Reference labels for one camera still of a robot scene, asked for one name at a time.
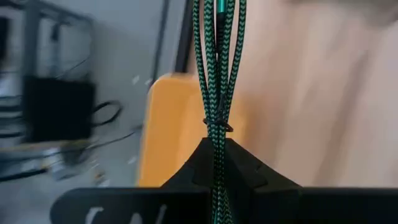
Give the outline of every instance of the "beige wall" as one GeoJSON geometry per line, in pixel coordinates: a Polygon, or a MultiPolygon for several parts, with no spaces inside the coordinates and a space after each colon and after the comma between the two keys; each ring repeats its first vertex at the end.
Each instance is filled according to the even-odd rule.
{"type": "Polygon", "coordinates": [[[351,2],[248,0],[243,145],[302,185],[398,187],[397,7],[351,2]]]}

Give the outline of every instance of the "cable holder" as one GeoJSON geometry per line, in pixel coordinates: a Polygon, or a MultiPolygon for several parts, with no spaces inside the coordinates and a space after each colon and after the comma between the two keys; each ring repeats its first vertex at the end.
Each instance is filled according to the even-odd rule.
{"type": "Polygon", "coordinates": [[[222,127],[225,128],[226,132],[233,132],[234,129],[231,127],[231,125],[228,124],[228,122],[224,119],[224,108],[225,108],[225,95],[221,94],[220,96],[220,103],[217,108],[217,117],[216,119],[213,119],[211,121],[207,120],[207,118],[203,119],[203,122],[206,125],[211,125],[211,124],[216,124],[216,125],[221,125],[222,127]]]}

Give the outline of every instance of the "chair backrest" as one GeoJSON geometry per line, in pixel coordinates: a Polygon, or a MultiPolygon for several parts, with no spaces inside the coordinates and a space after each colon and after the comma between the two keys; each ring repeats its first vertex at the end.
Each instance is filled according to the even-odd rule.
{"type": "MultiPolygon", "coordinates": [[[[228,138],[243,139],[244,110],[234,99],[228,138]]],[[[140,187],[159,187],[166,182],[207,136],[205,112],[198,80],[191,75],[164,76],[150,89],[139,169],[140,187]]]]}

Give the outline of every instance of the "black cable clip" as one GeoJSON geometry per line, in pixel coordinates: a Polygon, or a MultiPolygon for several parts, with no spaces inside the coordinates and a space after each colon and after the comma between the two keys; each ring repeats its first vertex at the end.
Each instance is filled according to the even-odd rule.
{"type": "Polygon", "coordinates": [[[203,119],[203,122],[206,125],[210,125],[210,124],[217,124],[217,125],[221,125],[222,127],[224,127],[226,130],[226,132],[233,132],[234,129],[228,124],[228,122],[226,122],[226,120],[223,119],[223,112],[224,112],[224,94],[221,95],[220,97],[220,104],[218,105],[218,109],[217,109],[217,118],[213,121],[208,121],[206,118],[203,119]]]}

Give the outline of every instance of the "green and black braided cable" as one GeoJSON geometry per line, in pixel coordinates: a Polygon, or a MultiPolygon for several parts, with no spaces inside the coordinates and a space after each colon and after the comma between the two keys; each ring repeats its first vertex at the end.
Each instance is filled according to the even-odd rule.
{"type": "Polygon", "coordinates": [[[228,194],[224,186],[224,152],[229,111],[242,55],[246,22],[246,0],[239,0],[238,38],[231,74],[228,79],[229,45],[233,25],[235,0],[218,0],[217,35],[215,35],[214,0],[205,0],[204,31],[208,81],[200,40],[200,0],[193,3],[193,35],[197,67],[205,108],[208,137],[214,151],[214,186],[212,189],[212,220],[217,224],[232,224],[228,194]]]}

